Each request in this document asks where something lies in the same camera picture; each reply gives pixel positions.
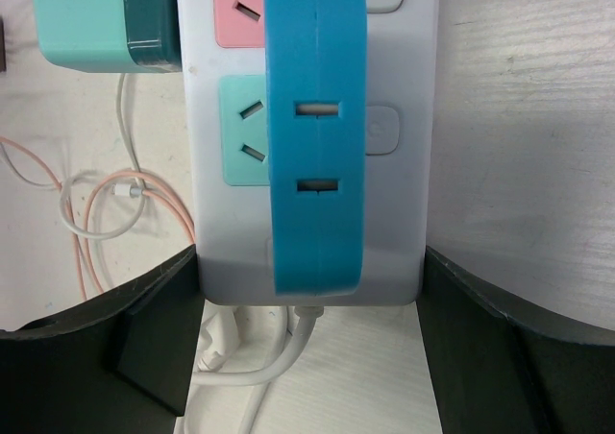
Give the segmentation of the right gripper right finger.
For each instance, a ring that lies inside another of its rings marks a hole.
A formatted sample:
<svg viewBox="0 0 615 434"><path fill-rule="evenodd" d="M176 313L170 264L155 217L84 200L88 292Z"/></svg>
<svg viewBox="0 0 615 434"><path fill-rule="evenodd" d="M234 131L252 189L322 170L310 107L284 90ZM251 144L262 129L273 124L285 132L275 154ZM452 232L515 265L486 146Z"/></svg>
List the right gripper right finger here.
<svg viewBox="0 0 615 434"><path fill-rule="evenodd" d="M611 433L614 333L426 250L419 322L445 433Z"/></svg>

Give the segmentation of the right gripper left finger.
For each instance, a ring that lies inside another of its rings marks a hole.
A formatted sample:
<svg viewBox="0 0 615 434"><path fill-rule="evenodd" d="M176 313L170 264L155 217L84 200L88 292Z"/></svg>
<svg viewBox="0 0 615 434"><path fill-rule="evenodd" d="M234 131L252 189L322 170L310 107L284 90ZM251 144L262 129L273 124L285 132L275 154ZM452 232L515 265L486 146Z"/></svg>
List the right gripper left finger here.
<svg viewBox="0 0 615 434"><path fill-rule="evenodd" d="M2 432L173 432L201 319L189 247L92 300L2 331Z"/></svg>

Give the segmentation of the teal charger plug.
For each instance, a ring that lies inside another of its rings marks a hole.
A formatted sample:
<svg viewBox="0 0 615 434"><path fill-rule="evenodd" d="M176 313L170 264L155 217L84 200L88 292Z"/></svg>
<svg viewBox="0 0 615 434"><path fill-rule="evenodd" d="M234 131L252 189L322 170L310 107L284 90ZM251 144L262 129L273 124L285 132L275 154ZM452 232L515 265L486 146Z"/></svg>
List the teal charger plug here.
<svg viewBox="0 0 615 434"><path fill-rule="evenodd" d="M51 63L86 73L182 70L177 0L33 0Z"/></svg>

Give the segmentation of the white power strip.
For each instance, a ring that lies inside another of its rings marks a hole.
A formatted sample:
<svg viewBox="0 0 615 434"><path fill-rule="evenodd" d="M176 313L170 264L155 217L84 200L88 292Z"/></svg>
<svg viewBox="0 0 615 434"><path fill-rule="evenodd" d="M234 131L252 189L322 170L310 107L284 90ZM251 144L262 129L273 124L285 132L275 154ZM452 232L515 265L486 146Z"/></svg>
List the white power strip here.
<svg viewBox="0 0 615 434"><path fill-rule="evenodd" d="M206 298L413 302L438 0L178 0L178 9Z"/></svg>

